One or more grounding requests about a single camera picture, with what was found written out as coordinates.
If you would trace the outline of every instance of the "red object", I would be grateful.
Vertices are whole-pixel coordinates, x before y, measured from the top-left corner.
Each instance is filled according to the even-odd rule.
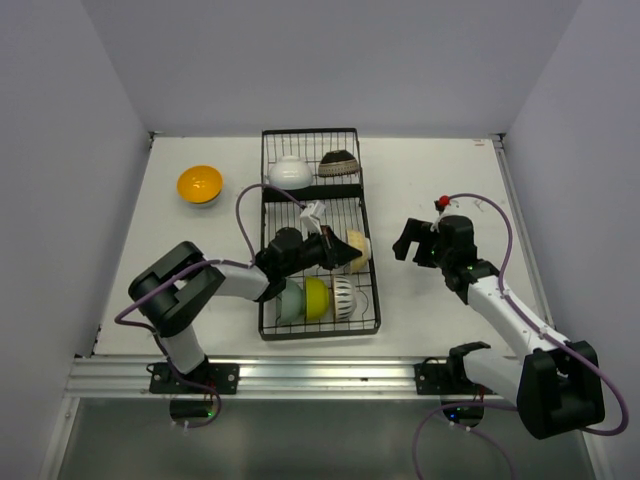
[[[443,195],[438,199],[438,205],[440,205],[440,207],[444,208],[448,205],[451,204],[451,200],[449,199],[448,195]]]

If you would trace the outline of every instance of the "metal frame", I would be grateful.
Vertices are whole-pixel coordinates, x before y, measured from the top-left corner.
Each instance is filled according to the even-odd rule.
[[[149,363],[159,357],[95,357],[77,359],[65,394],[73,398],[197,398],[202,395],[152,395]],[[215,358],[240,365],[239,399],[416,399],[413,365],[419,358]],[[427,399],[470,399],[470,395],[431,395]]]

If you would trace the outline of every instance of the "white wall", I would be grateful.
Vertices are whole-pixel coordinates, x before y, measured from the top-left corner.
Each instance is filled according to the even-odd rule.
[[[554,318],[596,347],[631,408],[604,440],[618,479],[640,475],[639,25],[637,0],[584,0],[507,136]]]
[[[83,0],[145,125],[486,135],[579,0]]]
[[[90,350],[146,132],[77,0],[0,6],[0,477],[40,468]]]

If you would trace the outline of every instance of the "white table surface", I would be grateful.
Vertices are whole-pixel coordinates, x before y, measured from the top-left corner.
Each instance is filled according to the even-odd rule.
[[[443,194],[486,195],[513,218],[490,140],[361,138],[365,195],[382,326],[377,335],[348,338],[265,342],[258,333],[258,306],[246,300],[214,297],[194,322],[209,355],[233,356],[428,356],[447,355],[451,347],[482,340],[503,353],[509,348],[480,315],[444,285],[438,270],[396,261],[391,246],[407,218],[433,221],[433,200]],[[260,138],[157,138],[120,266],[95,348],[97,355],[157,354],[148,332],[114,324],[115,315],[131,303],[130,282],[183,240],[194,242],[207,258],[248,261],[236,226],[239,192],[260,180]],[[211,209],[194,209],[178,197],[179,175],[193,165],[210,164],[224,175],[225,186]],[[242,219],[259,248],[260,193],[247,194]],[[486,204],[460,203],[459,212],[475,224],[479,256],[496,266],[506,248],[506,229]],[[507,281],[537,311],[519,239]],[[130,316],[140,320],[135,312]]]

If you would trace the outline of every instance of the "yellow bowl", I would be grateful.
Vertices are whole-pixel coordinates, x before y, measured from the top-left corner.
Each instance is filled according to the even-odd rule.
[[[317,322],[329,310],[329,289],[319,278],[305,277],[304,296],[306,300],[305,320]]]
[[[178,194],[186,202],[204,205],[212,202],[222,191],[224,181],[218,170],[198,165],[185,170],[178,179]]]

